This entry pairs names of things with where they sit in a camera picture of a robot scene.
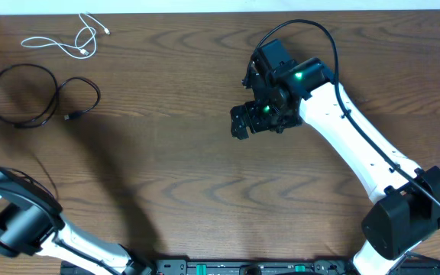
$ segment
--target white wall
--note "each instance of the white wall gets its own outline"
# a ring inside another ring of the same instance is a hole
[[[440,0],[0,0],[0,15],[440,9]]]

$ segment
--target usb connector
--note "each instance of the usb connector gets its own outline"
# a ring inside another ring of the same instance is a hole
[[[75,111],[75,112],[72,112],[68,115],[64,115],[64,120],[73,120],[73,119],[79,118],[82,114],[83,113],[80,111]]]
[[[89,52],[87,50],[84,50],[84,49],[81,49],[79,52],[82,53],[85,56],[89,55]]]

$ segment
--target wood grain surface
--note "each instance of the wood grain surface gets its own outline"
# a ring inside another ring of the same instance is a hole
[[[59,82],[84,76],[102,90],[86,108],[85,84],[63,90],[47,125],[0,121],[0,164],[58,188],[66,215],[107,241],[150,257],[300,259],[352,256],[371,203],[345,162],[307,125],[246,141],[229,110],[252,99],[241,86],[255,44],[279,23],[307,18],[337,41],[341,82],[358,108],[403,153],[440,167],[440,11],[99,15],[98,52],[74,60],[58,48],[26,49],[44,35],[71,44],[75,15],[0,16],[0,70],[37,63]],[[293,25],[277,35],[303,61],[333,65],[323,34]],[[17,70],[0,85],[0,110],[28,118],[52,96],[48,76]],[[440,231],[418,252],[440,257]],[[0,256],[0,273],[57,274],[60,262]]]

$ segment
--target white usb cable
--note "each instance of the white usb cable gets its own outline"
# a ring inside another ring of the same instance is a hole
[[[49,46],[58,46],[60,49],[62,49],[64,51],[64,53],[67,53],[69,56],[71,56],[72,58],[76,58],[76,59],[86,59],[86,58],[90,58],[92,57],[93,54],[95,54],[96,52],[96,29],[93,27],[88,26],[88,24],[84,21],[83,17],[81,15],[85,15],[89,18],[91,18],[92,20],[94,20],[96,23],[98,23],[101,27],[103,27],[103,31],[107,34],[110,35],[110,30],[108,28],[105,27],[105,25],[101,24],[101,22],[99,22],[98,20],[96,20],[93,16],[88,15],[88,14],[79,14],[79,18],[81,19],[81,21],[83,22],[83,24],[85,25],[85,27],[83,27],[81,29],[81,31],[79,31],[76,35],[76,39],[74,39],[74,46],[72,45],[68,45],[68,44],[62,44],[62,43],[58,43],[53,39],[50,39],[48,37],[29,37],[25,40],[23,40],[21,42],[21,46],[23,47],[29,47],[29,48],[41,48],[41,47],[49,47]],[[77,45],[77,40],[79,39],[79,36],[81,35],[81,33],[84,30],[88,30],[89,33],[91,34],[91,37],[81,46]],[[25,44],[27,41],[30,40],[47,40],[50,41],[51,43],[48,44],[43,44],[43,45],[27,45]],[[89,53],[89,51],[87,51],[84,47],[87,46],[90,42],[94,43],[94,48],[92,50],[91,53]],[[78,57],[72,53],[70,53],[70,51],[68,50],[68,48],[70,49],[74,49],[74,50],[78,50],[81,54],[82,57]]]

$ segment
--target black cable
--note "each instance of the black cable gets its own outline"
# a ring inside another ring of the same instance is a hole
[[[58,241],[54,241],[54,244],[57,244],[58,246],[60,246],[61,248],[69,251],[72,254],[75,254],[77,257],[81,257],[84,260],[90,261],[93,264],[96,264],[99,267],[104,268],[106,271],[108,271],[111,274],[114,275],[120,275],[121,273],[119,273],[118,271],[112,269],[110,266],[108,266],[107,264],[105,264],[105,262],[103,260],[96,260],[93,257],[90,257],[84,253],[82,253],[81,251],[78,251],[77,249],[74,249],[73,247],[70,247],[69,245],[67,245],[65,242],[63,242],[62,240],[58,240]]]
[[[55,197],[53,196],[52,192],[51,192],[49,189],[47,189],[47,187],[45,187],[42,183],[39,183],[39,182],[38,182],[36,179],[34,179],[33,177],[28,176],[28,174],[26,174],[25,172],[20,171],[20,170],[15,169],[15,168],[6,168],[6,170],[11,170],[11,171],[13,171],[13,172],[20,173],[21,175],[23,175],[23,177],[22,177],[23,179],[29,180],[31,184],[35,184],[35,185],[39,186],[39,187],[40,187],[41,189],[43,189],[47,194],[49,194],[49,195],[52,197],[52,199],[55,199]]]
[[[279,29],[287,26],[288,24],[292,24],[292,23],[303,23],[303,24],[310,24],[312,26],[316,26],[320,30],[322,30],[324,32],[324,34],[327,36],[327,38],[330,40],[330,43],[332,45],[332,49],[333,49],[333,52],[334,52],[334,62],[335,62],[335,65],[334,65],[334,83],[333,84],[334,84],[334,89],[335,89],[335,97],[337,98],[337,102],[338,102],[339,106],[341,106],[341,110],[342,110],[342,114],[343,114],[342,115],[342,119],[347,118],[349,120],[349,122],[351,123],[352,127],[354,127],[354,129],[361,135],[361,137],[390,165],[392,170],[396,171],[401,176],[403,176],[403,178],[408,180],[414,187],[416,187],[426,197],[431,199],[440,208],[440,202],[431,193],[429,193],[427,190],[425,190],[423,187],[421,187],[419,185],[419,183],[417,183],[409,174],[407,174],[405,171],[403,171],[400,168],[400,165],[394,163],[383,152],[383,150],[381,150],[374,143],[374,141],[372,141],[371,138],[368,137],[366,133],[364,133],[364,131],[359,127],[358,123],[356,121],[354,121],[354,119],[351,117],[351,110],[347,110],[345,108],[344,103],[343,103],[342,98],[341,98],[341,92],[339,90],[339,62],[338,62],[338,55],[337,55],[337,47],[335,46],[334,38],[332,37],[332,35],[330,35],[330,33],[328,32],[328,30],[325,27],[323,27],[322,25],[320,25],[317,22],[310,21],[310,20],[305,20],[305,19],[294,19],[294,20],[286,21],[286,22],[280,24],[279,26],[275,27],[269,33],[267,33],[263,37],[263,39],[259,42],[259,44],[256,46],[254,51],[258,47],[260,47],[264,43],[264,41],[266,41],[266,39],[271,34],[275,33]],[[251,63],[249,63],[248,66],[247,66],[247,73],[246,73],[246,76],[245,76],[245,78],[243,80],[244,85],[247,86],[247,87],[248,87],[248,83],[249,83],[250,72],[251,72]],[[406,253],[406,255],[409,256],[409,257],[417,257],[417,258],[420,258],[420,259],[423,259],[423,260],[432,261],[432,262],[434,262],[436,264],[440,264],[440,260],[438,260],[438,259],[434,259],[434,258],[431,258],[431,257],[423,256],[421,254],[413,253],[413,252],[410,252],[410,251],[408,251]]]
[[[87,108],[86,110],[75,111],[75,112],[72,112],[72,113],[66,115],[64,117],[66,120],[78,118],[81,115],[91,111],[93,108],[95,108],[98,105],[99,100],[101,99],[101,92],[99,90],[99,87],[93,81],[91,81],[87,78],[84,78],[84,77],[71,77],[68,80],[64,81],[62,84],[60,84],[60,86],[58,86],[55,75],[51,71],[49,71],[47,68],[45,68],[43,66],[31,64],[31,63],[22,63],[22,64],[15,64],[15,65],[9,66],[8,68],[6,68],[0,72],[0,79],[9,70],[12,70],[12,69],[14,69],[16,67],[20,67],[20,66],[32,66],[32,67],[42,69],[43,71],[47,72],[50,75],[50,77],[52,77],[55,92],[52,96],[52,99],[50,99],[47,107],[39,115],[37,115],[31,119],[28,119],[26,121],[11,121],[11,120],[3,117],[0,113],[0,120],[3,122],[6,122],[8,124],[13,125],[13,127],[15,127],[15,128],[36,128],[36,127],[44,126],[52,118],[53,114],[55,114],[56,110],[59,108],[59,97],[60,97],[60,92],[61,92],[62,88],[68,82],[70,82],[74,79],[78,79],[78,80],[81,80],[85,83],[88,83],[96,91],[97,99],[96,99],[95,104],[93,104],[91,107]],[[48,113],[47,117],[43,118],[43,121],[38,122],[47,113]]]

